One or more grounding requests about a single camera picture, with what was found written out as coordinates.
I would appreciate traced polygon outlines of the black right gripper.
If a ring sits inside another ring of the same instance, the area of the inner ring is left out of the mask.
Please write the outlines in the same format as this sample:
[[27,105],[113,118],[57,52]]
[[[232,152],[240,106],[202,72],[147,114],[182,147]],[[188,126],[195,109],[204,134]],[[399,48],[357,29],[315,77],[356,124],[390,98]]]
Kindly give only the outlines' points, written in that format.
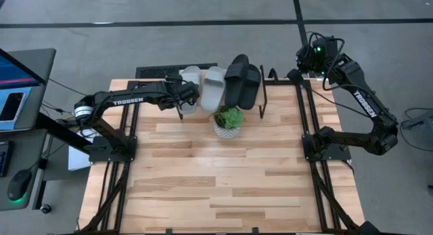
[[337,38],[311,35],[309,43],[296,52],[296,63],[302,73],[325,74],[337,54]]

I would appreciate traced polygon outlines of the grey slide sandal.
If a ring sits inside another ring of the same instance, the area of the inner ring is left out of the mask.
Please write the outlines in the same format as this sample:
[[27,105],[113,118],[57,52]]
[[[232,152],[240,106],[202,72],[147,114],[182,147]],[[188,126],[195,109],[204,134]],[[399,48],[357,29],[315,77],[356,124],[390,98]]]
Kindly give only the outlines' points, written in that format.
[[208,69],[202,85],[200,105],[208,112],[216,111],[225,91],[225,71],[218,66]]
[[[182,76],[182,79],[184,80],[182,84],[192,82],[197,89],[200,90],[202,73],[198,66],[188,66],[186,69],[180,72],[179,75]],[[193,114],[198,107],[197,101],[198,100],[190,100],[188,102],[182,103],[181,106],[178,107],[179,112],[181,114]]]

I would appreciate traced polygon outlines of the black slide sandal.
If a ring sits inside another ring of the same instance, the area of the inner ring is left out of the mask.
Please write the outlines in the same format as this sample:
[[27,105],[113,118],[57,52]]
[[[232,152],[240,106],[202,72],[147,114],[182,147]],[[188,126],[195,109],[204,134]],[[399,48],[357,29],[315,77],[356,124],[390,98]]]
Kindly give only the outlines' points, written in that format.
[[225,105],[235,107],[241,98],[246,73],[248,71],[249,58],[245,54],[235,57],[227,68],[224,80],[226,82]]
[[259,69],[253,64],[248,65],[244,88],[238,103],[241,109],[251,110],[253,108],[260,82],[261,75]]

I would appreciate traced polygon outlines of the wooden shelf with black legs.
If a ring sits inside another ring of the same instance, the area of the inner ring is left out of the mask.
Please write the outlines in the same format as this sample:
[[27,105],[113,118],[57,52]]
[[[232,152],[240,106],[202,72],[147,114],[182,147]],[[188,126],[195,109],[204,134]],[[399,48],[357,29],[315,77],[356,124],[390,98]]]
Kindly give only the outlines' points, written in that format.
[[[265,85],[265,72],[262,65],[259,67],[260,70],[260,87],[258,88],[258,93],[256,96],[256,100],[254,103],[254,107],[258,107],[260,118],[262,119],[265,114],[265,109],[267,105],[267,91],[266,91],[266,85]],[[196,102],[196,110],[191,113],[185,114],[184,112],[181,112],[179,109],[177,109],[177,112],[179,114],[179,118],[183,119],[184,116],[187,118],[192,118],[193,116],[202,116],[207,117],[214,113],[214,111],[206,111],[201,107],[201,101],[202,101],[202,95],[203,95],[203,88],[204,88],[204,78],[206,77],[208,70],[201,70],[201,82],[200,82],[200,97],[198,98],[198,101]]]

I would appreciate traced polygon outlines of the black perforated floor mat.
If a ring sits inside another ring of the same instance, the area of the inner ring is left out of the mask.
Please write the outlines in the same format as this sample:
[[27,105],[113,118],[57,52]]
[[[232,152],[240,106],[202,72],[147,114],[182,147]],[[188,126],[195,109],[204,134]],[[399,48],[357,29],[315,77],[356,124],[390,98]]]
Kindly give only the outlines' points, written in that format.
[[189,66],[191,66],[191,64],[136,67],[135,78],[164,79],[166,77],[176,77],[180,70],[184,70]]

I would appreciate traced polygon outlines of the green plant in patterned pot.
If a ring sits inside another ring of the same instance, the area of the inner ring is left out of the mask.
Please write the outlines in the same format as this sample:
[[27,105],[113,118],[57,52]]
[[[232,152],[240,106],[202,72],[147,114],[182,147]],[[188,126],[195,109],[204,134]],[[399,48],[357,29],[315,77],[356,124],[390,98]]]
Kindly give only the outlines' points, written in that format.
[[236,107],[220,106],[212,114],[214,120],[214,132],[224,140],[237,137],[244,120],[244,113]]

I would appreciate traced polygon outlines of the grey power box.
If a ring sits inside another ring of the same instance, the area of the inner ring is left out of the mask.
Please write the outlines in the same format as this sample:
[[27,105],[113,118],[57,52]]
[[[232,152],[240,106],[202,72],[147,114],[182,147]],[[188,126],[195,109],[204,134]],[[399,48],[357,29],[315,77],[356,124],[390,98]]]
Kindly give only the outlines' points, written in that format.
[[[411,110],[426,110],[424,113],[415,117],[410,117],[407,113]],[[425,125],[427,129],[433,131],[433,108],[410,108],[405,111],[409,118],[402,122],[403,129],[412,130],[412,128]]]

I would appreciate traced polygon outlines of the white paper sheet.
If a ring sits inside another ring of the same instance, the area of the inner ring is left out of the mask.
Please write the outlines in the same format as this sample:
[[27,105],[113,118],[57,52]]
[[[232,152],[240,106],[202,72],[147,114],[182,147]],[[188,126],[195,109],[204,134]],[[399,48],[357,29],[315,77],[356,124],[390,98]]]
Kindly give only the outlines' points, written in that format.
[[[78,130],[77,135],[84,137],[86,140],[93,142],[95,136],[98,136],[98,132],[94,129]],[[90,167],[89,155],[77,150],[76,148],[68,147],[68,170],[76,171]]]

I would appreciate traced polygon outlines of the black support beam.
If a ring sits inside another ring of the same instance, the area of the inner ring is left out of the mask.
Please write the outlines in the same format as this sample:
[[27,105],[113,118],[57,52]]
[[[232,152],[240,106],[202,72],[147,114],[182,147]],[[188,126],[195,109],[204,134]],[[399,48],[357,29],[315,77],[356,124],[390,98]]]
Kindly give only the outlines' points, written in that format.
[[57,123],[43,113],[38,113],[35,128],[46,129],[50,135],[62,140],[63,142],[66,142],[69,146],[72,146],[73,148],[76,148],[77,150],[80,150],[86,154],[89,153],[85,147],[90,146],[91,142]]

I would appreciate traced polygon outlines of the computer monitor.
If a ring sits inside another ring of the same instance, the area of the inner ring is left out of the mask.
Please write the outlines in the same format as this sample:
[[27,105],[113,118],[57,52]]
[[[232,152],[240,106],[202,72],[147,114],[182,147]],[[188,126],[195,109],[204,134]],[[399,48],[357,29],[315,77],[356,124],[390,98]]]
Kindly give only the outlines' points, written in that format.
[[25,93],[24,103],[22,104],[18,118],[15,121],[0,121],[0,131],[13,131],[16,128],[16,122],[22,114],[32,89],[45,84],[45,79],[41,78],[6,51],[0,49],[0,112],[10,93]]

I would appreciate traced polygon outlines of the black smartphone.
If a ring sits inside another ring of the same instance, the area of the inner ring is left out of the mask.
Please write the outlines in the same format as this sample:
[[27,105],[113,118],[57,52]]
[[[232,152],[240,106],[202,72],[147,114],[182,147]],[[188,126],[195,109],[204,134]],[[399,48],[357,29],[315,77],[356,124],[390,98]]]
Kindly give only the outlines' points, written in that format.
[[15,121],[18,118],[22,104],[24,103],[24,92],[10,93],[0,112],[0,121]]

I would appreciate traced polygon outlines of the grey desk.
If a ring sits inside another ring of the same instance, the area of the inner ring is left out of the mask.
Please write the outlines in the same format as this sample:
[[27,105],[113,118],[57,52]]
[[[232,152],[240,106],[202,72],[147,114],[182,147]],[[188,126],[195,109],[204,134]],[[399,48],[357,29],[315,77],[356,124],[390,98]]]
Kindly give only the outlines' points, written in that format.
[[[42,79],[47,80],[51,74],[55,53],[55,49],[49,48],[10,51],[9,55],[42,77]],[[0,142],[9,141],[12,143],[12,153],[7,174],[0,177],[0,211],[24,209],[30,202],[38,170],[35,162],[39,160],[42,154],[47,136],[45,129],[35,127],[45,90],[46,86],[44,85],[31,89],[15,124],[16,130],[0,131]],[[9,183],[13,176],[23,169],[30,169],[32,176],[23,197],[11,201],[7,191]]]

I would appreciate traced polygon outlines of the black computer mouse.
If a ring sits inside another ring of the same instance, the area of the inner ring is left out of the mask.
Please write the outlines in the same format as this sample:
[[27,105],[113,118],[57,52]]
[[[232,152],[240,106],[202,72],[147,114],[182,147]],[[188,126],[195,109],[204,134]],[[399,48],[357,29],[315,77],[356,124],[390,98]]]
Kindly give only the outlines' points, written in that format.
[[19,202],[24,198],[31,178],[30,169],[20,170],[12,177],[7,187],[7,197],[11,202]]

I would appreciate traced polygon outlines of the black keyboard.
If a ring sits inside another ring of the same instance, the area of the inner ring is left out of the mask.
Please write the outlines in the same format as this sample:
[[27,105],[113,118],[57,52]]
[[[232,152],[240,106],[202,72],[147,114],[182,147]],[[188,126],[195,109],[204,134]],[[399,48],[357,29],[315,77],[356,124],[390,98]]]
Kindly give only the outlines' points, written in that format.
[[11,141],[0,142],[0,177],[7,175],[10,159],[14,149],[14,143]]

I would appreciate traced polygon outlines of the black metal table frame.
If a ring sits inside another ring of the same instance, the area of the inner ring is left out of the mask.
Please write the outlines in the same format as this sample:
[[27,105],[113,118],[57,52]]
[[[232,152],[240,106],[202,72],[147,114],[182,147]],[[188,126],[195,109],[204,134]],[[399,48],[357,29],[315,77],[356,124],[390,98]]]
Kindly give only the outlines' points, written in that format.
[[150,104],[112,108],[107,122],[138,139],[135,159],[93,165],[74,235],[349,235],[363,223],[352,170],[332,148],[304,157],[302,136],[339,127],[332,94],[286,79],[265,81],[267,105],[244,114],[240,134],[213,120],[180,119]]

